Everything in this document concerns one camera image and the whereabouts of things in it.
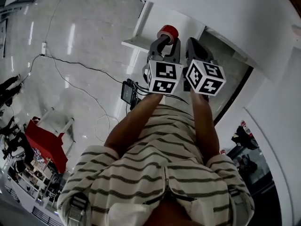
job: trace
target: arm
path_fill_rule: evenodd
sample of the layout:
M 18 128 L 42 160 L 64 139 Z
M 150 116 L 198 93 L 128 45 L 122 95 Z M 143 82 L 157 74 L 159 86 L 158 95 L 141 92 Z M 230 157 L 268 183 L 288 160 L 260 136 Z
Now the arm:
M 204 157 L 204 164 L 215 155 L 220 154 L 220 145 L 214 128 L 212 112 L 202 95 L 191 89 L 191 99 L 196 129 L 196 146 Z
M 122 157 L 126 149 L 136 141 L 162 97 L 162 94 L 151 94 L 140 101 L 112 130 L 104 146 L 113 149 Z

